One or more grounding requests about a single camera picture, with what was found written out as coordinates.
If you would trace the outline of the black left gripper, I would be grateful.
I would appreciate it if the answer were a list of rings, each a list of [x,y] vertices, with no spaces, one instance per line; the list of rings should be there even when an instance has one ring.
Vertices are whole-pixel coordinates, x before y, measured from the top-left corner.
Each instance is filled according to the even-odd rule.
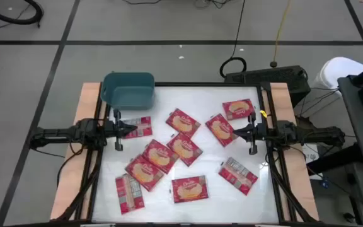
[[[123,145],[121,143],[121,138],[137,137],[137,126],[130,122],[121,121],[121,113],[118,109],[113,109],[113,116],[114,121],[105,121],[105,134],[107,137],[115,137],[115,150],[122,151]]]

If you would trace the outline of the white paper sheet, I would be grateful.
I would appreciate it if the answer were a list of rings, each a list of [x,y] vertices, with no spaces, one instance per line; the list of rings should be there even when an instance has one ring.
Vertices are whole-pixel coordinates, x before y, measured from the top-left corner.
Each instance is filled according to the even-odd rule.
[[[310,163],[312,161],[315,161],[319,158],[319,154],[318,153],[314,153],[314,152],[303,152],[304,153],[304,157],[305,157],[305,162],[306,163]]]

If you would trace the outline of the black computer case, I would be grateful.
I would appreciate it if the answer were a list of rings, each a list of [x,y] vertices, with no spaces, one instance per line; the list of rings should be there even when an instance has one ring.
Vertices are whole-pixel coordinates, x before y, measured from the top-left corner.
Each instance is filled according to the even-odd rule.
[[[226,83],[286,83],[293,107],[298,105],[311,91],[308,84],[307,72],[301,66],[286,66],[230,73],[223,76],[223,78]]]

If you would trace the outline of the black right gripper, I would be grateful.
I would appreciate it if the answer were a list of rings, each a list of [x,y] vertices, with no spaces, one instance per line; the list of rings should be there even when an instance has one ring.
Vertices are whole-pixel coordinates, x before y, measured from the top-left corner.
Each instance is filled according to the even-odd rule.
[[[233,131],[236,137],[244,139],[246,142],[251,142],[251,147],[249,149],[249,154],[257,154],[258,148],[256,141],[264,141],[267,135],[267,125],[264,123],[255,124],[256,113],[253,112],[249,115],[248,121],[250,124],[247,126],[236,129]]]

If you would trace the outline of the teal plastic basket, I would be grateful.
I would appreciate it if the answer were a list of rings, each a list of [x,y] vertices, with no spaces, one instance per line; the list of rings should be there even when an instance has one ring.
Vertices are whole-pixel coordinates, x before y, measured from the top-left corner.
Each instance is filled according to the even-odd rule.
[[[100,98],[119,110],[147,110],[154,103],[154,76],[151,73],[107,74]]]

